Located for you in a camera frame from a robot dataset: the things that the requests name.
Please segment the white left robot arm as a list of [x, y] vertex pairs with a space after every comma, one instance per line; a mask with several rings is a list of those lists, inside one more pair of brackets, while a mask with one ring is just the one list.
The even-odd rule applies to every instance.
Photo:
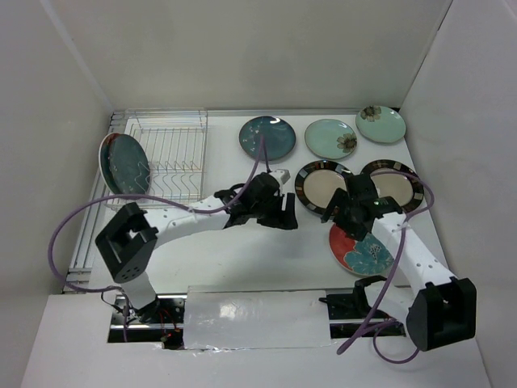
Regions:
[[193, 234], [224, 230], [255, 219], [279, 230], [298, 227], [295, 196], [284, 194], [287, 170], [256, 175], [190, 205], [145, 211], [138, 203], [124, 205], [95, 239], [111, 277], [125, 293], [130, 311], [141, 323], [151, 323], [163, 311], [146, 273], [153, 251]]

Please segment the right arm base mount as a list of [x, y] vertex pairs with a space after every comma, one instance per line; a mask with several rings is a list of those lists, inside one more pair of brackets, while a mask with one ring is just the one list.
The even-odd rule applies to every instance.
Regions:
[[[350, 338], [359, 329], [368, 314], [367, 310], [362, 311], [358, 308], [351, 289], [327, 291], [324, 297], [318, 298], [318, 301], [326, 306], [330, 321], [330, 338], [333, 340]], [[388, 319], [390, 319], [388, 314], [378, 310], [373, 315], [368, 327], [383, 323]], [[406, 333], [401, 323], [395, 323], [385, 328], [380, 336], [406, 336]]]

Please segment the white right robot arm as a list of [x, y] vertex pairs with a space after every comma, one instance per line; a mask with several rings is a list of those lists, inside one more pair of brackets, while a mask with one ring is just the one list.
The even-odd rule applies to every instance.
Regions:
[[356, 243], [379, 241], [394, 261], [387, 276], [355, 282], [352, 306], [365, 317], [339, 349], [347, 350], [381, 310], [403, 325], [422, 352], [472, 339], [476, 334], [477, 290], [441, 264], [410, 228], [410, 214], [390, 196], [380, 197], [368, 174], [349, 175], [322, 215]]

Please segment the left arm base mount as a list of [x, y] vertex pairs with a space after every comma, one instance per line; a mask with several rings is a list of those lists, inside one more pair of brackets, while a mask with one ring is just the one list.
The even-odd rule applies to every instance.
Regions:
[[111, 307], [107, 342], [154, 343], [167, 350], [183, 350], [183, 319], [187, 295], [158, 294], [158, 306], [138, 313], [132, 306], [127, 308], [125, 297], [116, 295]]

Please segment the red teal flower plate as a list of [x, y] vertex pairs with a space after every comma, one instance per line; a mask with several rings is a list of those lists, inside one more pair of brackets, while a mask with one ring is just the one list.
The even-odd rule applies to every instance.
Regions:
[[119, 136], [119, 133], [109, 133], [107, 134], [100, 143], [99, 146], [99, 161], [108, 161], [109, 160], [109, 149], [111, 143]]
[[363, 241], [356, 241], [333, 225], [329, 244], [339, 264], [357, 276], [383, 275], [393, 266], [394, 258], [372, 234], [367, 234]]

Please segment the dark blue plate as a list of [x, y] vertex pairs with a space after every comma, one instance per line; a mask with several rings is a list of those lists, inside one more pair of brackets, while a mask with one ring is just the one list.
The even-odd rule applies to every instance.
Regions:
[[263, 152], [259, 152], [261, 140], [264, 140], [267, 159], [274, 161], [286, 157], [296, 145], [296, 133], [285, 120], [276, 116], [258, 116], [247, 121], [239, 131], [238, 140], [244, 152], [264, 161]]
[[109, 160], [99, 161], [104, 183], [116, 195], [145, 195], [149, 192], [150, 167], [141, 144], [125, 133], [111, 143]]

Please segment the brown rimmed cream plate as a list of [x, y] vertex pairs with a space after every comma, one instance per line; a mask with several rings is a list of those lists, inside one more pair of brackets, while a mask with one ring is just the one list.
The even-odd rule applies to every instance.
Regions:
[[310, 162], [296, 174], [296, 196], [308, 211], [321, 216], [335, 190], [347, 189], [345, 178], [348, 176], [352, 176], [352, 172], [340, 163], [330, 160]]
[[369, 174], [379, 197], [391, 196], [405, 213], [417, 209], [424, 199], [424, 188], [418, 175], [407, 165], [391, 159], [378, 159], [365, 165], [362, 174]]

